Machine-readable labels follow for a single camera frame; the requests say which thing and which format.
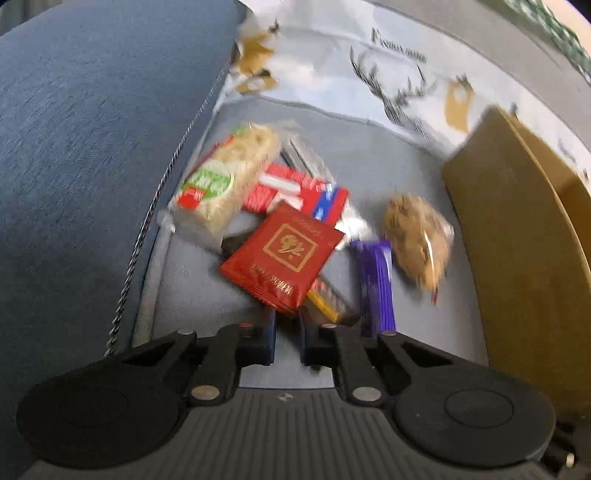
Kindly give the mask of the purple snack bar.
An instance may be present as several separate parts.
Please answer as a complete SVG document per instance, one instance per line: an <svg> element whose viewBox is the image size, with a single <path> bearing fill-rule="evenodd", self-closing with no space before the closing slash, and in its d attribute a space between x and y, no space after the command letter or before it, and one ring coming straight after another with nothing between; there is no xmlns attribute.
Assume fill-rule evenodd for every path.
<svg viewBox="0 0 591 480"><path fill-rule="evenodd" d="M376 338L396 330L393 292L393 249L388 240L349 244L356 259L361 291L361 336Z"/></svg>

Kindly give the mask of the red square snack packet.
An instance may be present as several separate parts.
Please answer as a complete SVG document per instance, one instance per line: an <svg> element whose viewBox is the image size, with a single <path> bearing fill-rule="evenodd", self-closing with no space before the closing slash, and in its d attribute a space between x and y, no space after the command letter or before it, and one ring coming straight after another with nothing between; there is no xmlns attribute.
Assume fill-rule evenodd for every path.
<svg viewBox="0 0 591 480"><path fill-rule="evenodd" d="M219 271L252 297L294 316L342 238L341 231L280 202Z"/></svg>

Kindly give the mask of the clear bag of cookies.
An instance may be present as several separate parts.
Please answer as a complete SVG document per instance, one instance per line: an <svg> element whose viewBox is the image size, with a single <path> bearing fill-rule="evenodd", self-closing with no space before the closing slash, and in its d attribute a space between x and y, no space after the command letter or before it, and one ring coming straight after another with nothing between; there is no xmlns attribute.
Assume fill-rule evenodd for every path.
<svg viewBox="0 0 591 480"><path fill-rule="evenodd" d="M401 194L388 203L384 235L401 270L436 304L455 239L453 226L423 197Z"/></svg>

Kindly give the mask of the puffed rice cake pack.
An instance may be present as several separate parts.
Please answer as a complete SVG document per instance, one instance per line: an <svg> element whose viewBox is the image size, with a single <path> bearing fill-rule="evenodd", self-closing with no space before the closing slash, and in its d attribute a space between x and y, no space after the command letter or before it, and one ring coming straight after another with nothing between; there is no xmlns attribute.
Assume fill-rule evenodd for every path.
<svg viewBox="0 0 591 480"><path fill-rule="evenodd" d="M276 128L238 126L190 170L161 212L160 226L198 246L218 250L232 219L280 147Z"/></svg>

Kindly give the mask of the red blue spicy snack packet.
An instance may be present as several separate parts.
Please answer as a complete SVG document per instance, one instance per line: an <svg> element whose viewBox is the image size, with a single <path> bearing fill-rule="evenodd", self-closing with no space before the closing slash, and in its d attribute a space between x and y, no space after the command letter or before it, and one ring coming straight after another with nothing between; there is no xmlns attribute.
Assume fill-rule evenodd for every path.
<svg viewBox="0 0 591 480"><path fill-rule="evenodd" d="M335 227L348 198L349 191L338 184L273 163L259 176L242 209L263 215L284 201L295 210Z"/></svg>

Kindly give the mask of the dark chocolate bar wrapper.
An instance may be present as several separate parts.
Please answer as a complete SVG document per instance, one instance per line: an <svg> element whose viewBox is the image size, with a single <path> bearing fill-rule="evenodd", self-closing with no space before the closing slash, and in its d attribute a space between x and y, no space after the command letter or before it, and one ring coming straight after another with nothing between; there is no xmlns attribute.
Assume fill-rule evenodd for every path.
<svg viewBox="0 0 591 480"><path fill-rule="evenodd" d="M250 237L252 237L252 232L243 232L235 236L225 237L221 242L222 258L228 260Z"/></svg>

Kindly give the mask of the silver stick packet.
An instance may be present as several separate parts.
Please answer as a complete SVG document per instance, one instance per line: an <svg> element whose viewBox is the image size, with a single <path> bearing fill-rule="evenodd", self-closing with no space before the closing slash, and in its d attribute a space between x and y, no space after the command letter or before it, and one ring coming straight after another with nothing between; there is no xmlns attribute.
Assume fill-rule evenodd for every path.
<svg viewBox="0 0 591 480"><path fill-rule="evenodd" d="M283 131L283 157L288 166L301 173L332 184L337 183L322 157L312 149L308 140L294 130ZM377 235L370 227L369 222L356 210L351 203L351 199L346 200L341 217L335 224L335 229L345 234L337 246L338 251L344 250L352 241L377 239Z"/></svg>

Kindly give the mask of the yellow snack bar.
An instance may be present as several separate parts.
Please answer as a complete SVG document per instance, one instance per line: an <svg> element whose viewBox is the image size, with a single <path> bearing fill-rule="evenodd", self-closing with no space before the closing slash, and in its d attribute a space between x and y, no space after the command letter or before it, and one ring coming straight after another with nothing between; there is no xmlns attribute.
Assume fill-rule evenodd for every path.
<svg viewBox="0 0 591 480"><path fill-rule="evenodd" d="M308 290L307 300L334 324L352 326L360 320L360 314L349 304L349 301L342 296L341 292L335 289L332 284L319 275Z"/></svg>

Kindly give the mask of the brown cardboard box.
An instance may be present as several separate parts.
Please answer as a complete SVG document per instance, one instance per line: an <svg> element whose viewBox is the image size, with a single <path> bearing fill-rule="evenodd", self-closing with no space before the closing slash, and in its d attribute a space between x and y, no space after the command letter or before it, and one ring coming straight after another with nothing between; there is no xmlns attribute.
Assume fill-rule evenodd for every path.
<svg viewBox="0 0 591 480"><path fill-rule="evenodd" d="M488 108L443 167L489 362L561 416L590 411L590 193L537 135Z"/></svg>

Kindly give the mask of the grey deer-print sofa cover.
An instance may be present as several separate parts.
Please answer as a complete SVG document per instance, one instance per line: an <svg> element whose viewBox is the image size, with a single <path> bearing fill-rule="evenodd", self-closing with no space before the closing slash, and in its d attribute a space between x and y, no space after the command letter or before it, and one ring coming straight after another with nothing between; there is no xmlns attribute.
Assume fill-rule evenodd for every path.
<svg viewBox="0 0 591 480"><path fill-rule="evenodd" d="M517 117L538 134L579 176L590 174L590 147L525 84L465 43L363 1L294 1L279 7L280 30L263 46L277 86L239 94L238 67L226 79L214 115L181 180L200 156L242 123L287 122L296 158L319 155L335 183L349 188L356 212L342 220L346 234L376 237L388 197L423 195L456 231L451 266L438 306L397 270L394 316L402 333L467 360L487 365L485 335L468 254L441 169L480 122L489 106L516 108ZM219 275L211 250L174 234L161 211L135 321L132 345L177 329L200 337L260 313L256 300ZM311 373L297 353L297 321L282 327L271 367L249 367L249 387L324 388L327 370Z"/></svg>

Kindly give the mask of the green checkered cloth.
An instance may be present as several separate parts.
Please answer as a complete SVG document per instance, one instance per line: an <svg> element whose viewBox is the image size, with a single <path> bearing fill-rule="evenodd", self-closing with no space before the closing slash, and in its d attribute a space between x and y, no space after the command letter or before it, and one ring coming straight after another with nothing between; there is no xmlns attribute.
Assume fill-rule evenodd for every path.
<svg viewBox="0 0 591 480"><path fill-rule="evenodd" d="M563 56L590 84L590 55L576 33L562 23L543 1L505 0L504 3L521 17L542 30Z"/></svg>

